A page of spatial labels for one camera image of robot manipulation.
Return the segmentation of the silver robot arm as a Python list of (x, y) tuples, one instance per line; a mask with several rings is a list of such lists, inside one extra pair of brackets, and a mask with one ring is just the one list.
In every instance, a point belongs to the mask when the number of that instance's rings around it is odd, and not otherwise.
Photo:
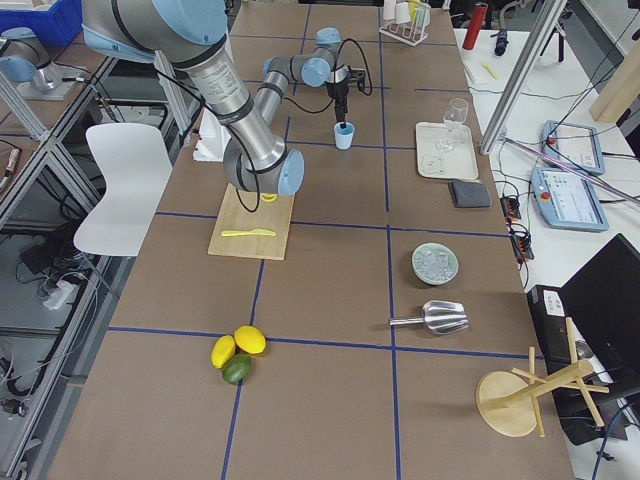
[(37, 35), (28, 27), (1, 33), (1, 72), (25, 99), (62, 101), (71, 87)]
[(239, 190), (283, 196), (299, 190), (303, 155), (273, 134), (270, 123), (291, 83), (329, 89), (346, 84), (336, 28), (318, 31), (316, 47), (309, 54), (266, 61), (265, 79), (257, 94), (251, 95), (225, 49), (224, 2), (84, 1), (81, 6), (84, 39), (90, 48), (139, 63), (151, 63), (161, 52), (191, 78), (231, 135), (223, 159), (231, 184)]

